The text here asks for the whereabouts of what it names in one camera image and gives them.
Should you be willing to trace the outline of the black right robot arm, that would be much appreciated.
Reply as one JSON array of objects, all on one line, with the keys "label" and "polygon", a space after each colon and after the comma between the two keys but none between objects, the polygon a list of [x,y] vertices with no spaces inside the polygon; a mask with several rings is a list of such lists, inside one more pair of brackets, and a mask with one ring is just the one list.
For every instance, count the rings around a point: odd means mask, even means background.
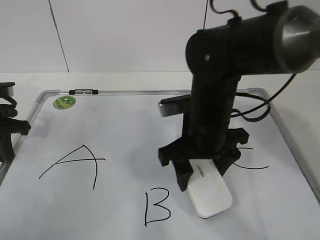
[{"label": "black right robot arm", "polygon": [[162,99],[164,117],[182,115],[181,137],[158,150],[163,166],[172,163],[185,189],[193,174],[191,160],[211,160],[223,175],[241,153],[249,134],[230,128],[238,82],[246,75],[306,71],[320,57],[320,16],[286,0],[267,5],[262,15],[242,19],[235,10],[226,25],[200,29],[185,49],[192,73],[191,93]]}]

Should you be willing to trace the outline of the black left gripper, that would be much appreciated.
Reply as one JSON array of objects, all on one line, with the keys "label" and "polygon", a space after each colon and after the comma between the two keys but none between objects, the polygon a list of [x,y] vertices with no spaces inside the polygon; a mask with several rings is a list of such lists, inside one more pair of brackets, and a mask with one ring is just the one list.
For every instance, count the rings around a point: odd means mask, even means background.
[{"label": "black left gripper", "polygon": [[14,157],[14,149],[12,145],[12,134],[21,134],[27,136],[31,126],[27,120],[13,119],[17,115],[17,111],[12,109],[7,111],[0,110],[0,161],[11,162]]}]

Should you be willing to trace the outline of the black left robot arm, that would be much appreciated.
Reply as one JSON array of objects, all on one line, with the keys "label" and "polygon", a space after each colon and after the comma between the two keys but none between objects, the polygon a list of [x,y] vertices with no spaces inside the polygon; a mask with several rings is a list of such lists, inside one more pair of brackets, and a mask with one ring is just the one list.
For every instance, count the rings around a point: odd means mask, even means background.
[{"label": "black left robot arm", "polygon": [[0,181],[3,182],[13,160],[23,145],[32,125],[34,124],[44,102],[49,97],[56,96],[159,96],[177,95],[178,106],[181,110],[187,105],[190,97],[189,90],[98,90],[98,89],[72,89],[68,91],[45,90],[40,93],[26,120],[18,120],[16,109],[17,102],[14,100],[14,82],[2,82],[0,84],[0,98],[7,101],[0,105]]}]

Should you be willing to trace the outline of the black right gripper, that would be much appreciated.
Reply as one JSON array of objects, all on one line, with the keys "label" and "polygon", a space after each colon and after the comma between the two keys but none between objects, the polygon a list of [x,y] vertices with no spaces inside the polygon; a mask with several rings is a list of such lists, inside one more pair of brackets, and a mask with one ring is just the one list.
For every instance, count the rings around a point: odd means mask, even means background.
[{"label": "black right gripper", "polygon": [[190,117],[188,113],[184,113],[181,137],[158,149],[158,158],[163,167],[173,161],[177,184],[182,192],[187,189],[193,175],[188,159],[212,159],[223,177],[229,167],[241,157],[237,144],[244,145],[249,140],[249,133],[243,128],[212,128],[197,134],[190,131]]}]

